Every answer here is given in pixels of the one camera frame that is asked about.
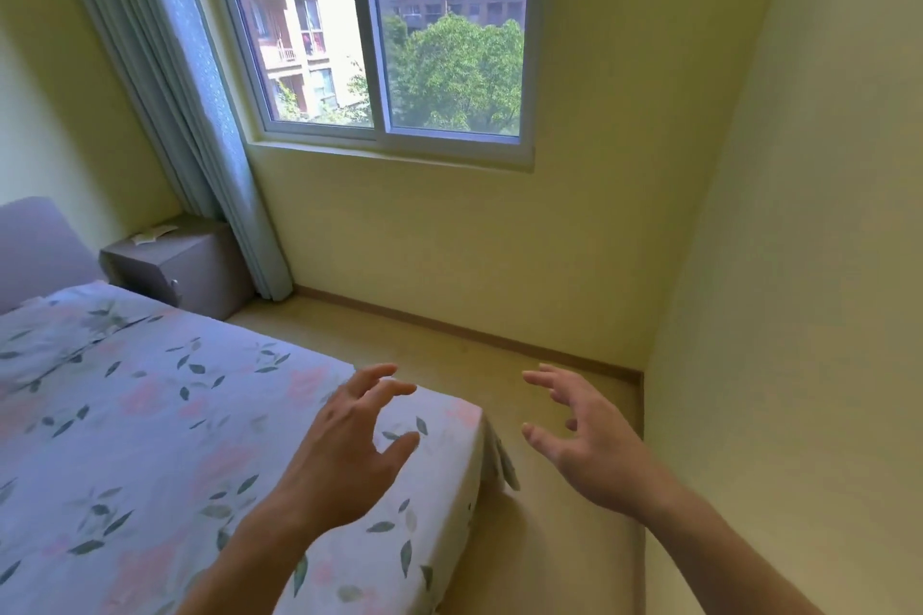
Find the bedspread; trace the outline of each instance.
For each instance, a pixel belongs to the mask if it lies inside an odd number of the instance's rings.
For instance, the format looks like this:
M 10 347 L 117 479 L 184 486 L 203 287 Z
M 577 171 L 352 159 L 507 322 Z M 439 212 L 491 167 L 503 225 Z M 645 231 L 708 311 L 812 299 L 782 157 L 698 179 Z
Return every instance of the bedspread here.
M 108 284 L 0 316 L 0 603 L 168 615 L 353 372 Z M 312 545 L 277 613 L 429 613 L 484 480 L 515 476 L 477 406 L 420 388 L 375 445 L 421 444 L 372 512 Z

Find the window pane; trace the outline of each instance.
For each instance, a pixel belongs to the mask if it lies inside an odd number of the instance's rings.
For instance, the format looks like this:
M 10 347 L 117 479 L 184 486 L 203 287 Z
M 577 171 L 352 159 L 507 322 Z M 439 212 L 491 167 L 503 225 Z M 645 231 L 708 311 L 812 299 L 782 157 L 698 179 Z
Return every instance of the window pane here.
M 273 120 L 372 126 L 353 0 L 237 4 Z
M 378 0 L 377 9 L 392 126 L 520 133 L 526 0 Z

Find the hand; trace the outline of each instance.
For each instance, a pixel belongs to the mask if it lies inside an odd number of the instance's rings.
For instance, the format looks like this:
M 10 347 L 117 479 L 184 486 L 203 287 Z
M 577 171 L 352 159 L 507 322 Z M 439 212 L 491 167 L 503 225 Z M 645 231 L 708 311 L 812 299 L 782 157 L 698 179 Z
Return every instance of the hand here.
M 416 432 L 402 435 L 384 453 L 372 443 L 378 412 L 395 396 L 416 391 L 415 384 L 382 379 L 395 371 L 396 365 L 373 365 L 341 386 L 266 498 L 272 514 L 282 512 L 291 521 L 287 529 L 304 543 L 301 551 L 328 530 L 367 514 L 419 445 Z
M 550 390 L 553 401 L 573 412 L 564 424 L 573 438 L 562 440 L 526 423 L 523 435 L 529 445 L 585 498 L 644 523 L 675 480 L 618 409 L 576 372 L 539 365 L 538 371 L 523 372 L 523 378 Z

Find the wooden floor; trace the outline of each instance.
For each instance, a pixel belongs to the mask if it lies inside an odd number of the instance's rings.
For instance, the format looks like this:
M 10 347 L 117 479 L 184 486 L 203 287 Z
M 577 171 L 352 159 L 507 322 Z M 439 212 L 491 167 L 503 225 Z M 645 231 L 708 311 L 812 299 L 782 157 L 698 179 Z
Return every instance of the wooden floor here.
M 520 435 L 525 421 L 563 429 L 567 410 L 526 385 L 537 360 L 350 308 L 293 296 L 255 301 L 231 323 L 356 366 L 399 365 L 401 379 L 481 406 L 516 466 L 521 492 L 478 505 L 469 545 L 440 615 L 560 615 L 636 611 L 640 531 L 587 503 Z M 637 428 L 640 390 L 585 375 Z

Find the curtain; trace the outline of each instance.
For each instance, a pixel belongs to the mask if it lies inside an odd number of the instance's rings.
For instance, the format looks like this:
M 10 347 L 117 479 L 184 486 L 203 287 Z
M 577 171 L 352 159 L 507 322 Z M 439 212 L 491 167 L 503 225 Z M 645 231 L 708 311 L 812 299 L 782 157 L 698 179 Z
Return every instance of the curtain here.
M 184 207 L 227 220 L 263 297 L 291 294 L 197 0 L 84 3 Z

